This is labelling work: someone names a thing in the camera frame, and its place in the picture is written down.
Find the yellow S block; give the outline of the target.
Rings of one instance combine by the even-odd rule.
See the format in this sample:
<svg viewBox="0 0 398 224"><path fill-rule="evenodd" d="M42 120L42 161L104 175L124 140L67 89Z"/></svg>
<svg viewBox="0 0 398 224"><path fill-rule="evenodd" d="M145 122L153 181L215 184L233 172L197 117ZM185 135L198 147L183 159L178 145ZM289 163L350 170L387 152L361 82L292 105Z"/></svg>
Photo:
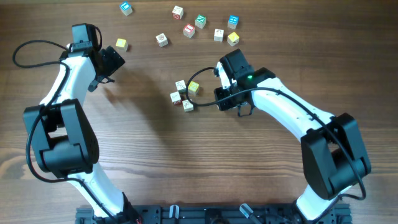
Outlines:
<svg viewBox="0 0 398 224"><path fill-rule="evenodd" d="M194 81L191 81L188 85L188 92L191 95L197 95L200 90L200 85Z"/></svg>

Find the red shell block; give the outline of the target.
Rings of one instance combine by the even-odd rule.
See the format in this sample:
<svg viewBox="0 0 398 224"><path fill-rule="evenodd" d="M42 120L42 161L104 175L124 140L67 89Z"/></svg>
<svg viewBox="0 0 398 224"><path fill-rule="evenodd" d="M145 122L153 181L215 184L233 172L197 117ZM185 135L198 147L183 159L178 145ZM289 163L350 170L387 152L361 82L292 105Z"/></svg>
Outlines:
<svg viewBox="0 0 398 224"><path fill-rule="evenodd" d="M164 33L157 35L155 38L160 47L164 47L168 44L168 39Z"/></svg>

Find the yellow W block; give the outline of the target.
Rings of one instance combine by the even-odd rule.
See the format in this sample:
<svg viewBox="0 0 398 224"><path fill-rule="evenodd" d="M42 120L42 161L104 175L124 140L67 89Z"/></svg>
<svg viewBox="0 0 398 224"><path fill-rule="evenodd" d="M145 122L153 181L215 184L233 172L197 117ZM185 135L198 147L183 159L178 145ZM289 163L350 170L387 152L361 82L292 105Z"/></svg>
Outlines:
<svg viewBox="0 0 398 224"><path fill-rule="evenodd" d="M184 112L189 112L194 110L193 104L191 104L188 100L182 101Z"/></svg>

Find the red A block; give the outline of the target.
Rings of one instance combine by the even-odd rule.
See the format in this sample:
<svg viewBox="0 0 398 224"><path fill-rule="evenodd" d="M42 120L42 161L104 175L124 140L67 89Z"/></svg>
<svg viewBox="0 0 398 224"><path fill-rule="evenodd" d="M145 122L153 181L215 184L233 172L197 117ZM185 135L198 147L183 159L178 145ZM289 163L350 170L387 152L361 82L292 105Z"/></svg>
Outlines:
<svg viewBox="0 0 398 224"><path fill-rule="evenodd" d="M182 103L182 98L178 91L171 93L170 98L174 105L180 105Z"/></svg>

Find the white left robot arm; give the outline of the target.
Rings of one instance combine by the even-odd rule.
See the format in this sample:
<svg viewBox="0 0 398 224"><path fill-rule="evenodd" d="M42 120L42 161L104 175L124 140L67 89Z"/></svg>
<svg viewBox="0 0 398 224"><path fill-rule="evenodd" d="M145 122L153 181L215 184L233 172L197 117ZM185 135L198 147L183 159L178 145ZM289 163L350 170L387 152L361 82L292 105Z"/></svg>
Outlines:
<svg viewBox="0 0 398 224"><path fill-rule="evenodd" d="M102 47L93 24L76 24L72 34L56 61L60 71L53 87L23 113L27 165L42 182L68 182L86 198L91 210L79 208L77 223L139 223L139 213L98 162L98 140L82 108L86 94L113 82L110 76L125 61L111 46Z"/></svg>

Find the red I block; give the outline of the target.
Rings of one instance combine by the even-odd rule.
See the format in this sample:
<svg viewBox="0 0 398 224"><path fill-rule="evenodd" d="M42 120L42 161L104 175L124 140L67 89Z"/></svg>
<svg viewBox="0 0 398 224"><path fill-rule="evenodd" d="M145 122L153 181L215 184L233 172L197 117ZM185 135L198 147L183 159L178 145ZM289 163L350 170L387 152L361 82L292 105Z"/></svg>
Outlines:
<svg viewBox="0 0 398 224"><path fill-rule="evenodd" d="M193 35L195 34L195 26L193 26L191 24L187 24L183 28L183 34L184 34L184 36L186 36L189 39L191 39L193 37Z"/></svg>

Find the green V block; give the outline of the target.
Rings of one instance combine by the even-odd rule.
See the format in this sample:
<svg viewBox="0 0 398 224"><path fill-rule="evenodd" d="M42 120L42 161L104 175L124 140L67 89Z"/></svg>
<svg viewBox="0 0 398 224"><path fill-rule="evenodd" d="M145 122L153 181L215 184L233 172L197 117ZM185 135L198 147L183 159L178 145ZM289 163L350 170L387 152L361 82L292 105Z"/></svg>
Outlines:
<svg viewBox="0 0 398 224"><path fill-rule="evenodd" d="M176 86L177 91L180 94L184 94L186 92L186 90L187 90L186 83L185 83L184 80L180 80L180 81L175 82L175 86Z"/></svg>

